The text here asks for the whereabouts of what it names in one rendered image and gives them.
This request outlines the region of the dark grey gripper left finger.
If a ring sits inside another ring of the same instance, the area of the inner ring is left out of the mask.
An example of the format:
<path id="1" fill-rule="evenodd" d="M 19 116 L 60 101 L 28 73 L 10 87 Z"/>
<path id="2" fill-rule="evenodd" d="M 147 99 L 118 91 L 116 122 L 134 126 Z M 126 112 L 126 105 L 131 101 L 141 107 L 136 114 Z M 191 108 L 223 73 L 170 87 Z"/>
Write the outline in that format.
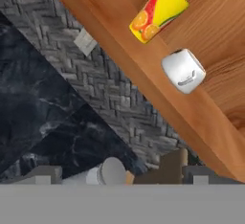
<path id="1" fill-rule="evenodd" d="M 39 166 L 24 176 L 14 177 L 3 182 L 3 185 L 55 185 L 62 182 L 62 167 Z"/>

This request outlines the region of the grey wall socket plate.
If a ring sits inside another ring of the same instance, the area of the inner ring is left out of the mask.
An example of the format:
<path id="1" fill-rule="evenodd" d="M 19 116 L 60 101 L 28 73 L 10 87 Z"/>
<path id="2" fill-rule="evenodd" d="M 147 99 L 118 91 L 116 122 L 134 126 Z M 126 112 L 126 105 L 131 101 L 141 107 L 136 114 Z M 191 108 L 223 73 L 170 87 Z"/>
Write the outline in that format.
<path id="1" fill-rule="evenodd" d="M 89 56 L 98 42 L 85 29 L 82 29 L 74 40 L 76 46 L 86 55 Z"/>

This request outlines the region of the white mug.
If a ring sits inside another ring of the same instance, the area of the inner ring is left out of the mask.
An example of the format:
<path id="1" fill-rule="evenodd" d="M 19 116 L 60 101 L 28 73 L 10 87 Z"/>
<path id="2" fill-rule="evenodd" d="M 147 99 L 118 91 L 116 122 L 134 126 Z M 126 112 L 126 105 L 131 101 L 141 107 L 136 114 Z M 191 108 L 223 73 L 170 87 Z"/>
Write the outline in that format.
<path id="1" fill-rule="evenodd" d="M 206 76 L 206 71 L 189 49 L 180 49 L 162 59 L 170 82 L 182 93 L 190 94 Z"/>

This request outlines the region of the brown wooden chair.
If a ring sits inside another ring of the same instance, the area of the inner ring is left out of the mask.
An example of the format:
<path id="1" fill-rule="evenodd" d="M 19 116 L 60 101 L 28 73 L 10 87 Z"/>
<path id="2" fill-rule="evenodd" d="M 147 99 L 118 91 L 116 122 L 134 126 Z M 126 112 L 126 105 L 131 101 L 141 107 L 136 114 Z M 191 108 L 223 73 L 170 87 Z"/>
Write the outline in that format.
<path id="1" fill-rule="evenodd" d="M 178 185 L 183 181 L 182 167 L 188 164 L 188 151 L 179 148 L 165 154 L 160 159 L 158 169 L 150 169 L 148 172 L 136 176 L 136 185 Z"/>

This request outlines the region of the yellow cup with fruit print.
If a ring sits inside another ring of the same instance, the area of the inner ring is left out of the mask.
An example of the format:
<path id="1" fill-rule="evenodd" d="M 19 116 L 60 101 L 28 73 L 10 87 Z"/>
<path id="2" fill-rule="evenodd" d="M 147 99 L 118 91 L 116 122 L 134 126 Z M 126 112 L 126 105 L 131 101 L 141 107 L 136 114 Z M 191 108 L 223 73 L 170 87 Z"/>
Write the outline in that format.
<path id="1" fill-rule="evenodd" d="M 129 24 L 129 29 L 146 44 L 188 6 L 187 0 L 148 0 Z"/>

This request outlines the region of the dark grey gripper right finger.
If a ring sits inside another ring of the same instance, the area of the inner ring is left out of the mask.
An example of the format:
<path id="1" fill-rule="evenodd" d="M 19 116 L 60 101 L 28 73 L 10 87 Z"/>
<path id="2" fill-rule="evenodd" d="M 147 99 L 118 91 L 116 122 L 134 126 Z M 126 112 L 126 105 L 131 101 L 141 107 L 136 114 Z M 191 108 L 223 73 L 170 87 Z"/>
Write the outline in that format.
<path id="1" fill-rule="evenodd" d="M 182 171 L 184 184 L 241 185 L 241 182 L 219 176 L 213 170 L 204 166 L 185 166 Z"/>

